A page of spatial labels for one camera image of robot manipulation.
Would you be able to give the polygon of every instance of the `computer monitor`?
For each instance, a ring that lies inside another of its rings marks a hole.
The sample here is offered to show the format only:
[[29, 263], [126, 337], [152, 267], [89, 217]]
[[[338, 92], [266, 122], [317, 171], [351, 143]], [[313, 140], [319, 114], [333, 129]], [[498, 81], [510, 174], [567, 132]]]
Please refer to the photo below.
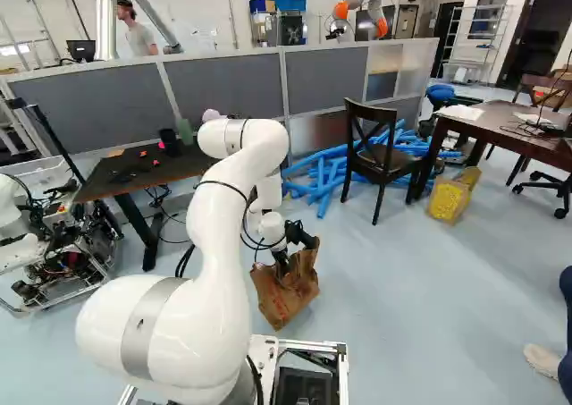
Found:
[[93, 62], [96, 55], [95, 40], [66, 40], [66, 42], [68, 51], [74, 60], [80, 62], [85, 59], [86, 63]]

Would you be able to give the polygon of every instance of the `gray floor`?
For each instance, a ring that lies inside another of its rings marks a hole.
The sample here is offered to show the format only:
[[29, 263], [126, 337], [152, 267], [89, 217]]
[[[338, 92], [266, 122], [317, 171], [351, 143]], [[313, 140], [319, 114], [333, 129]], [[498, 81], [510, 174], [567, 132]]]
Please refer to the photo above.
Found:
[[[508, 91], [459, 92], [511, 98]], [[516, 161], [517, 155], [498, 149], [481, 163], [482, 180], [452, 227], [425, 214], [426, 199], [406, 207], [403, 189], [386, 192], [375, 227], [376, 190], [366, 185], [352, 184], [349, 201], [335, 199], [324, 220], [316, 219], [315, 206], [285, 201], [284, 215], [301, 219], [322, 239], [316, 265], [322, 291], [279, 335], [347, 342], [353, 404], [567, 403], [555, 382], [526, 364], [522, 348], [527, 342], [565, 348], [558, 278], [569, 265], [572, 216], [552, 216], [560, 204], [553, 192], [513, 195], [503, 183]], [[532, 162], [534, 169], [565, 177]], [[523, 173], [517, 180], [526, 178]], [[120, 274], [134, 274], [143, 248], [130, 227], [126, 232]], [[184, 227], [171, 222], [164, 236], [184, 239]], [[182, 251], [182, 245], [163, 244], [156, 273], [172, 274]], [[246, 276], [252, 254], [243, 249], [242, 256]], [[199, 254], [191, 259], [189, 274], [200, 270], [199, 260]], [[253, 332], [272, 334], [249, 279], [247, 285]], [[0, 313], [0, 403], [117, 402], [122, 380], [76, 349], [80, 306], [22, 320]]]

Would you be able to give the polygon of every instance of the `man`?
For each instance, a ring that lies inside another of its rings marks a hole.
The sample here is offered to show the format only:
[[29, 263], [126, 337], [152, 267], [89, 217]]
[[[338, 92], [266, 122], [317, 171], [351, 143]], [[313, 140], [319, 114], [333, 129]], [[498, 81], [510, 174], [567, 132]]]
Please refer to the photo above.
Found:
[[550, 350], [535, 344], [525, 346], [525, 357], [528, 363], [540, 374], [555, 379], [572, 404], [572, 266], [567, 267], [560, 275], [560, 290], [568, 309], [568, 346], [567, 354], [561, 358]]
[[144, 25], [135, 21], [137, 13], [130, 0], [117, 0], [117, 19], [124, 21], [128, 27], [125, 34], [129, 46], [135, 56], [159, 55], [153, 33]]

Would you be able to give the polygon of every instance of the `window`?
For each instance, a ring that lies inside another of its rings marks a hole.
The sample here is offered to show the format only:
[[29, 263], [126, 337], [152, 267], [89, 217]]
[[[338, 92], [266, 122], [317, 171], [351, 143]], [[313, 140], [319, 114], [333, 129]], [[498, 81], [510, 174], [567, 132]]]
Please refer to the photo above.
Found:
[[502, 18], [504, 11], [502, 6], [506, 3], [507, 0], [479, 0], [476, 5], [482, 5], [483, 8], [475, 10], [468, 38], [487, 39], [494, 37], [499, 25], [498, 20]]
[[[26, 43], [18, 45], [20, 52], [23, 54], [27, 54], [29, 52], [29, 46]], [[14, 46], [2, 46], [0, 47], [0, 55], [1, 56], [12, 56], [17, 55], [16, 48]]]

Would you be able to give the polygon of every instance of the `person's foot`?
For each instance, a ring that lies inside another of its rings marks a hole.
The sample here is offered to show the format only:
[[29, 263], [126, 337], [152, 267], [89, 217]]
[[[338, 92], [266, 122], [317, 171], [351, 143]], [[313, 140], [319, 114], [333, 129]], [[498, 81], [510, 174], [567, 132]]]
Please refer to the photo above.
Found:
[[523, 350], [526, 361], [537, 372], [558, 381], [558, 365], [562, 358], [536, 344], [527, 344]]

